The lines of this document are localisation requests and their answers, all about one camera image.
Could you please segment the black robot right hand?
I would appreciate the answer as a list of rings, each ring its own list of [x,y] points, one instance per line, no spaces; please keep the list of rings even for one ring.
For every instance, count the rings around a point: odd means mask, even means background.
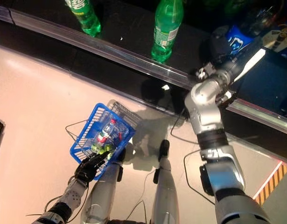
[[[196,72],[196,78],[202,81],[216,70],[231,72],[231,83],[244,76],[261,58],[266,50],[262,48],[261,37],[249,37],[234,26],[216,28],[210,37],[200,46],[203,62]]]

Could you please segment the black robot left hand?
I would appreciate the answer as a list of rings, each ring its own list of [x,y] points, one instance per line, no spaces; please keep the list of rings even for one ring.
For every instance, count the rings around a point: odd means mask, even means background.
[[[95,154],[85,158],[77,167],[74,178],[89,184],[96,176],[97,170],[105,163],[105,159],[110,152],[106,151],[102,154]]]

